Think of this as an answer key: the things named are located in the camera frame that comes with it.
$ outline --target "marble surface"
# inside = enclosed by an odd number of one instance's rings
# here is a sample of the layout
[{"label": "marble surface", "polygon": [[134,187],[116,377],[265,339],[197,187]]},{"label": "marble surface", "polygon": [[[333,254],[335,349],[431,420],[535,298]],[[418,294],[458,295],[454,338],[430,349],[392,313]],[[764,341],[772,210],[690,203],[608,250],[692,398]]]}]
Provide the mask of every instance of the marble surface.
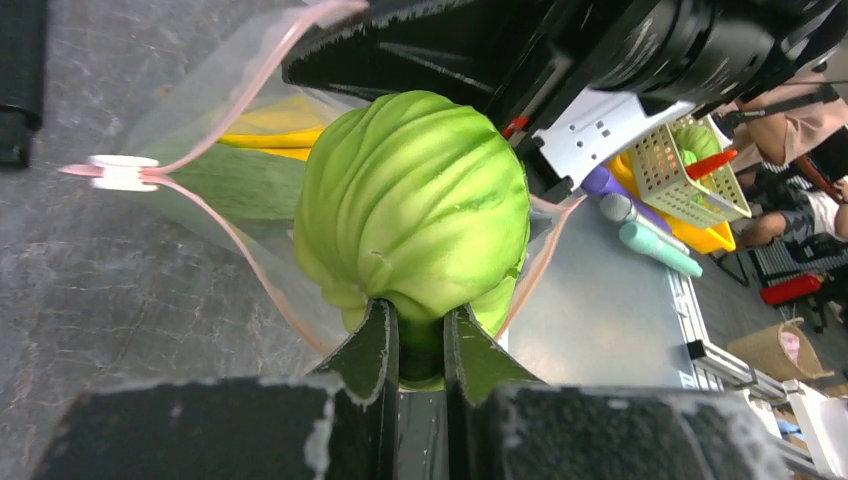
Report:
[{"label": "marble surface", "polygon": [[282,375],[319,360],[247,264],[56,173],[120,135],[218,39],[284,0],[51,0],[45,127],[0,172],[0,478],[24,478],[82,389]]}]

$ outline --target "wicker basket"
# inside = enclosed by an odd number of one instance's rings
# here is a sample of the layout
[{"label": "wicker basket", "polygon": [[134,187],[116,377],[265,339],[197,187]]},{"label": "wicker basket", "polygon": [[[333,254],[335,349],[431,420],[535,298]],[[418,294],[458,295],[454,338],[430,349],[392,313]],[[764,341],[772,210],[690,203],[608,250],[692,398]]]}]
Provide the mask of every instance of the wicker basket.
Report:
[{"label": "wicker basket", "polygon": [[[822,369],[812,344],[798,328],[803,321],[803,318],[794,318],[733,340],[727,345],[727,351],[780,382],[833,375],[833,372]],[[780,334],[783,332],[798,336],[801,350],[798,353],[797,364],[786,353],[783,342],[780,341]]]},{"label": "wicker basket", "polygon": [[697,182],[686,174],[672,132],[693,123],[706,125],[703,119],[684,117],[663,125],[627,151],[642,201],[698,228],[750,217],[751,209],[730,165]]}]

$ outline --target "white zipper slider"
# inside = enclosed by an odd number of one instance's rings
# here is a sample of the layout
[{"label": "white zipper slider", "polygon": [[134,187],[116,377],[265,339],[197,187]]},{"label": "white zipper slider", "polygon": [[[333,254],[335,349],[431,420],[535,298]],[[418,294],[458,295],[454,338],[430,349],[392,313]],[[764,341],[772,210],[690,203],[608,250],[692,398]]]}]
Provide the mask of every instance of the white zipper slider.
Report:
[{"label": "white zipper slider", "polygon": [[103,169],[103,175],[91,179],[91,186],[105,190],[125,192],[153,192],[159,185],[143,183],[141,170],[158,167],[159,162],[151,158],[129,155],[92,155],[88,163]]}]

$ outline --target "shorts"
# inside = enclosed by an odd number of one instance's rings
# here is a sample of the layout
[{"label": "shorts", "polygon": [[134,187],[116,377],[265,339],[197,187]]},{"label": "shorts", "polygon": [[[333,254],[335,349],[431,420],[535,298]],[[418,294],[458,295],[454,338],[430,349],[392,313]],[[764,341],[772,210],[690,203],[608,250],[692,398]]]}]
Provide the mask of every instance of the shorts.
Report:
[{"label": "shorts", "polygon": [[779,240],[801,243],[816,234],[816,217],[810,198],[797,185],[779,185],[752,201],[762,205],[764,214],[779,213],[786,219],[786,229]]}]

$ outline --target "transparent bag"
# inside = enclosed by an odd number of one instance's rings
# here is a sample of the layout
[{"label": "transparent bag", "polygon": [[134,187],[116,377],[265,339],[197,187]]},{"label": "transparent bag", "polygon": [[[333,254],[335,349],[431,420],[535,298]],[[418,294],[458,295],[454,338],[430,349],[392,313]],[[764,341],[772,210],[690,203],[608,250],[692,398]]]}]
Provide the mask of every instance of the transparent bag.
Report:
[{"label": "transparent bag", "polygon": [[[94,177],[101,188],[125,190],[131,185],[116,180],[125,170],[104,165],[142,158],[141,183],[135,187],[143,187],[121,194],[244,256],[286,321],[325,356],[348,332],[340,312],[324,302],[320,287],[297,267],[293,209],[310,142],[335,118],[367,102],[287,85],[279,65],[309,28],[367,6],[359,0],[328,0],[254,18],[130,131],[118,151],[123,157],[93,156],[88,165],[62,169]],[[146,159],[159,166],[145,166]],[[278,196],[254,198],[256,192]],[[541,279],[566,218],[579,202],[554,205],[532,198],[527,259],[496,337]]]}]

